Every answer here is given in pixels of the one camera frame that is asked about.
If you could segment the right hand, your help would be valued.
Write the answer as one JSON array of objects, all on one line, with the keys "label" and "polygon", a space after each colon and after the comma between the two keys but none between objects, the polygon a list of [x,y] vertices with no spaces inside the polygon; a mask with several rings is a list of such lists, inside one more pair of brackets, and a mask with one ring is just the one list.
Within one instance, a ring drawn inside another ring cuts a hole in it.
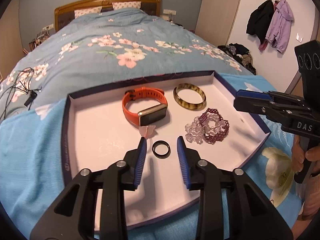
[{"label": "right hand", "polygon": [[315,162],[312,174],[319,173],[320,148],[316,146],[308,151],[304,151],[300,146],[300,136],[295,135],[292,146],[292,170],[300,172],[304,167],[304,160]]}]

